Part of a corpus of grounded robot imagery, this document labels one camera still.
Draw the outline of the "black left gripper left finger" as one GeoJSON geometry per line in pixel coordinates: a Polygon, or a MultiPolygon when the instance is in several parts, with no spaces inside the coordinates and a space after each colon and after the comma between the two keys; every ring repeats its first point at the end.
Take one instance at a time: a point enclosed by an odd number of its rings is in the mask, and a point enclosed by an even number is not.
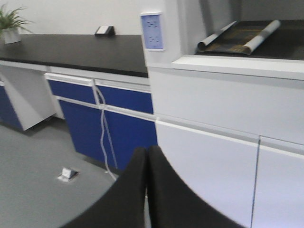
{"type": "Polygon", "coordinates": [[[146,194],[146,149],[137,147],[130,162],[107,192],[64,228],[143,228],[146,194]]]}

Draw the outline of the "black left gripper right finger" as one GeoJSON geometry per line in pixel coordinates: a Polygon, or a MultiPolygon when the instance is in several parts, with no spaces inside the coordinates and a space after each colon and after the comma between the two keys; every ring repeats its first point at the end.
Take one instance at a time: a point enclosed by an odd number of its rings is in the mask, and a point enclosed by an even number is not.
{"type": "Polygon", "coordinates": [[[148,149],[147,194],[153,228],[239,228],[202,200],[172,168],[158,145],[148,149]]]}

